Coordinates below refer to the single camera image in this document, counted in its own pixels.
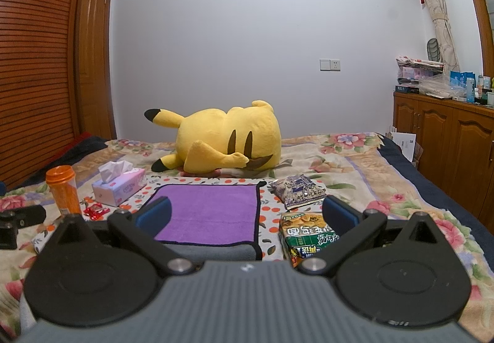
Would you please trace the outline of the pink tissue box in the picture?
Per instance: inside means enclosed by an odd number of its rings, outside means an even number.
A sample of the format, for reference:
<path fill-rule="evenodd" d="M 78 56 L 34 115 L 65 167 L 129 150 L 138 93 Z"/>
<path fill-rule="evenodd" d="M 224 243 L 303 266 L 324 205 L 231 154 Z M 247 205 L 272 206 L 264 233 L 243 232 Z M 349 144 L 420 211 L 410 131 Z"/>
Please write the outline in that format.
<path fill-rule="evenodd" d="M 118 207 L 146 185 L 146 170 L 129 161 L 109 161 L 99 167 L 100 178 L 92 183 L 94 200 Z"/>

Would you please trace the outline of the red candy wrapper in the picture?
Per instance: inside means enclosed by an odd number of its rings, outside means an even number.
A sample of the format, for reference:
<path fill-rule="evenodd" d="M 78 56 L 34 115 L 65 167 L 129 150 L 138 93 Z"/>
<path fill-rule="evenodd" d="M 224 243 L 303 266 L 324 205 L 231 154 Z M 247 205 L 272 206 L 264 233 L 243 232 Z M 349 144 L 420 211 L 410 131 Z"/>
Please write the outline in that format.
<path fill-rule="evenodd" d="M 109 212 L 109 208 L 103 207 L 101 203 L 93 203 L 84 209 L 83 215 L 94 222 L 102 220 Z"/>

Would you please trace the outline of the floral bed blanket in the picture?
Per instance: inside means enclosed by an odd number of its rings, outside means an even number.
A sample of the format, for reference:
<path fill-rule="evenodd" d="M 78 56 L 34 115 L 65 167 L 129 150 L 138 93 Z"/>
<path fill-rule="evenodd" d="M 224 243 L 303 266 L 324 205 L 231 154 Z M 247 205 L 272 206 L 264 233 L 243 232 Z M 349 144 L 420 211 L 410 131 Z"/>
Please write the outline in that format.
<path fill-rule="evenodd" d="M 349 150 L 336 147 L 334 137 L 356 136 L 362 147 Z M 73 162 L 80 204 L 84 210 L 94 203 L 92 182 L 98 167 L 108 161 L 126 160 L 145 168 L 147 177 L 201 178 L 186 176 L 178 170 L 151 173 L 150 166 L 173 149 L 172 143 L 112 140 L 106 148 L 94 151 L 90 139 L 67 152 L 62 163 Z M 375 133 L 304 136 L 283 141 L 281 162 L 270 171 L 258 174 L 222 171 L 219 179 L 280 179 L 306 174 L 327 188 L 327 193 L 359 211 L 375 208 L 389 218 L 407 219 L 415 211 L 428 212 L 458 254 L 471 277 L 471 297 L 461 316 L 461 325 L 483 342 L 493 339 L 493 236 L 440 189 L 424 178 L 388 138 Z M 1 210 L 41 204 L 47 212 L 44 224 L 21 229 L 18 248 L 1 250 L 1 327 L 16 338 L 21 333 L 19 300 L 22 282 L 54 231 L 60 212 L 44 182 L 44 172 L 22 187 L 1 195 Z"/>

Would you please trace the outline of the purple and grey towel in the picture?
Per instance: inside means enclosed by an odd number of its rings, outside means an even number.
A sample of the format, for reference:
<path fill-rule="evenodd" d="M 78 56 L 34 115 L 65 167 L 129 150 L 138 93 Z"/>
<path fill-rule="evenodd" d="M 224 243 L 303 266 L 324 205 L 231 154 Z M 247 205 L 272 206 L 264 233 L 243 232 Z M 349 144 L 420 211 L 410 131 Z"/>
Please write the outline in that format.
<path fill-rule="evenodd" d="M 167 184 L 138 211 L 136 223 L 159 243 L 195 263 L 256 261 L 260 189 L 255 184 Z"/>

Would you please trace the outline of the white paper sheet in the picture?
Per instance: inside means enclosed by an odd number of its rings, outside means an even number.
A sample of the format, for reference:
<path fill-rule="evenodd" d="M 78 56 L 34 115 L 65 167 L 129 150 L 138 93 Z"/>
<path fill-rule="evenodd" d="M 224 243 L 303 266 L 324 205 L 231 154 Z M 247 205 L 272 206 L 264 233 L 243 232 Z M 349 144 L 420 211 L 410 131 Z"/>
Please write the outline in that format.
<path fill-rule="evenodd" d="M 414 161 L 416 135 L 413 133 L 392 132 L 393 142 L 400 148 L 403 156 L 410 162 Z"/>

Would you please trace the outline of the blue plastic bottle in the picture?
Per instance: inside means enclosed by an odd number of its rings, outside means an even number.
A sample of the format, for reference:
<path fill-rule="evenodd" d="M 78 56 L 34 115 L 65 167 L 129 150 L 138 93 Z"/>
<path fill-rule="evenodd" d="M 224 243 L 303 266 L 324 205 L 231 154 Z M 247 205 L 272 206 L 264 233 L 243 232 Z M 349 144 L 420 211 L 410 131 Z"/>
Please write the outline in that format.
<path fill-rule="evenodd" d="M 475 79 L 471 77 L 466 79 L 466 98 L 468 103 L 475 102 Z"/>

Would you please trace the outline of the brown wooden door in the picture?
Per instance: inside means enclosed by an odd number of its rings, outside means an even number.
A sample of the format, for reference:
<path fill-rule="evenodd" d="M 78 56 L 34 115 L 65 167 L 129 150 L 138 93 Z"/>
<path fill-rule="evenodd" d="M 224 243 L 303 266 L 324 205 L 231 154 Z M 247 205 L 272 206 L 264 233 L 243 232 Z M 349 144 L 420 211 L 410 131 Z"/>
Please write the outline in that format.
<path fill-rule="evenodd" d="M 78 0 L 74 76 L 80 129 L 106 139 L 116 137 L 110 72 L 111 0 Z"/>

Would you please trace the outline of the small grey fan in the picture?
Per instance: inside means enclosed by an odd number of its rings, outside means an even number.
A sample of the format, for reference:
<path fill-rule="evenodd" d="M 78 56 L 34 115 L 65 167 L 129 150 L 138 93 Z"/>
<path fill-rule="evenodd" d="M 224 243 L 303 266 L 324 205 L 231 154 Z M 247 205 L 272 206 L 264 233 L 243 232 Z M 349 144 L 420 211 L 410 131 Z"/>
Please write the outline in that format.
<path fill-rule="evenodd" d="M 429 61 L 441 62 L 442 56 L 440 53 L 440 44 L 437 38 L 431 38 L 426 44 L 426 50 Z"/>

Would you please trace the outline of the brown slatted wardrobe door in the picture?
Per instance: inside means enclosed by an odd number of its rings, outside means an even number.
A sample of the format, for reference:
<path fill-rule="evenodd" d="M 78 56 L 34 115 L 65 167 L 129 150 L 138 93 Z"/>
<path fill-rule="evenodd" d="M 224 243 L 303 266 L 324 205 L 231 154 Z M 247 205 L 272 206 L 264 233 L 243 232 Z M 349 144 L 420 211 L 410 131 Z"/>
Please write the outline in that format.
<path fill-rule="evenodd" d="M 77 0 L 1 0 L 1 180 L 17 187 L 80 133 Z"/>

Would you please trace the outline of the blue tissue pack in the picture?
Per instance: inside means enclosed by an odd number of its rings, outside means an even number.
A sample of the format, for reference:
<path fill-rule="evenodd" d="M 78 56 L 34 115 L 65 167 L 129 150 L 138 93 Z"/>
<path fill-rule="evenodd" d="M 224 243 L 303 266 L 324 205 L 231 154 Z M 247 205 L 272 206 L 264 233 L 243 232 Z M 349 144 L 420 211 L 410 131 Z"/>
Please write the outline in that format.
<path fill-rule="evenodd" d="M 473 80 L 473 86 L 475 86 L 475 74 L 473 72 L 450 71 L 451 86 L 466 89 L 468 80 Z"/>

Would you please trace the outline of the green snack bag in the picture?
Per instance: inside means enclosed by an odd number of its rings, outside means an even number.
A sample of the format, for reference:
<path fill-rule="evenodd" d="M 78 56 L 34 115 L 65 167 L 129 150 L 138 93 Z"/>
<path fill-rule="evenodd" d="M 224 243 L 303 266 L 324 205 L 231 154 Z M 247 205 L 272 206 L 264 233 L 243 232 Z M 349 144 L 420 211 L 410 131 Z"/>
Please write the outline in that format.
<path fill-rule="evenodd" d="M 283 213 L 279 234 L 284 256 L 294 268 L 339 239 L 321 212 Z"/>

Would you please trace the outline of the purple patterned snack packet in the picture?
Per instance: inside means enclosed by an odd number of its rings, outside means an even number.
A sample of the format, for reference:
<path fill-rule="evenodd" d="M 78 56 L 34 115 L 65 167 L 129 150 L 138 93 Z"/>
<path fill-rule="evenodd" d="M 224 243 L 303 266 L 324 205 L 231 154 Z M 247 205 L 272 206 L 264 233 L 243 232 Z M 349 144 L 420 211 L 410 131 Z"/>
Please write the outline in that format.
<path fill-rule="evenodd" d="M 276 179 L 270 183 L 270 189 L 287 210 L 317 203 L 327 195 L 324 187 L 318 187 L 313 180 L 303 174 Z"/>

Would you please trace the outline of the stack of books and papers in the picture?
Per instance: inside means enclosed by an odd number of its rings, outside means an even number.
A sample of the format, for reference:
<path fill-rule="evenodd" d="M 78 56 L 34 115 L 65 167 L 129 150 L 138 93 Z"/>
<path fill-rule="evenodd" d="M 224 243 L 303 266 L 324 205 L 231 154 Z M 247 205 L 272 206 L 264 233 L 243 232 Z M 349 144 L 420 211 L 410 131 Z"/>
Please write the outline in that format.
<path fill-rule="evenodd" d="M 420 82 L 441 77 L 444 64 L 438 61 L 413 59 L 400 55 L 396 58 L 398 65 L 395 91 L 405 94 L 420 94 Z"/>

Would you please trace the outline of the white wall socket switch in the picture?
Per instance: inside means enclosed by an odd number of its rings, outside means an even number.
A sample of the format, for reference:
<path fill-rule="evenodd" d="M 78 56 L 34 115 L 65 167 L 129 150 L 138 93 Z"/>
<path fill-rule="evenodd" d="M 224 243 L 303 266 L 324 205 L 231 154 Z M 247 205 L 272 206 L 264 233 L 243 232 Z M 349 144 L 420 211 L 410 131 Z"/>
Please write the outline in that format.
<path fill-rule="evenodd" d="M 340 71 L 341 70 L 341 62 L 339 60 L 320 59 L 319 65 L 320 65 L 320 71 Z"/>

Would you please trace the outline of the yellow Pikachu plush toy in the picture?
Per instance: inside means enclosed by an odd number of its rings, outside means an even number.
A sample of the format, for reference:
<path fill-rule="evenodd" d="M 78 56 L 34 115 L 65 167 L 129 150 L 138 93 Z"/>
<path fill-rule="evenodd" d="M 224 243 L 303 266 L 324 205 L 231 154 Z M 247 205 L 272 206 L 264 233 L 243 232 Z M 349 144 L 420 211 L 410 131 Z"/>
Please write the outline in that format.
<path fill-rule="evenodd" d="M 250 107 L 225 112 L 206 109 L 189 116 L 165 109 L 148 109 L 148 121 L 178 130 L 175 151 L 157 159 L 154 172 L 181 167 L 191 174 L 207 174 L 220 168 L 262 171 L 280 162 L 280 126 L 273 107 L 253 101 Z"/>

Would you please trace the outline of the brown wooden sideboard cabinet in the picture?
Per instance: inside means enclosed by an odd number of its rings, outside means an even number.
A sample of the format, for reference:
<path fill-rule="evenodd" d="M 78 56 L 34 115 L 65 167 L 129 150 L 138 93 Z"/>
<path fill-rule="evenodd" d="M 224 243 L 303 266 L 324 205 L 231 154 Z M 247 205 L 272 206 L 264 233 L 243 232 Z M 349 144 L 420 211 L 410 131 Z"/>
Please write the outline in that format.
<path fill-rule="evenodd" d="M 419 172 L 493 230 L 493 109 L 394 93 L 393 126 L 423 148 Z"/>

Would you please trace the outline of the orange plastic cup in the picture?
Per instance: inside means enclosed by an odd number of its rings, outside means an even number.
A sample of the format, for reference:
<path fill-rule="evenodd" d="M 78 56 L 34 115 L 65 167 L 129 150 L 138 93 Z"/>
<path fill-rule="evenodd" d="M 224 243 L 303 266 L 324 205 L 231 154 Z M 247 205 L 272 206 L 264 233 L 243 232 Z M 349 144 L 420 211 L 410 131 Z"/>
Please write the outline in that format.
<path fill-rule="evenodd" d="M 71 165 L 62 165 L 49 169 L 46 172 L 45 181 L 53 195 L 55 204 L 63 216 L 81 214 L 75 172 Z"/>

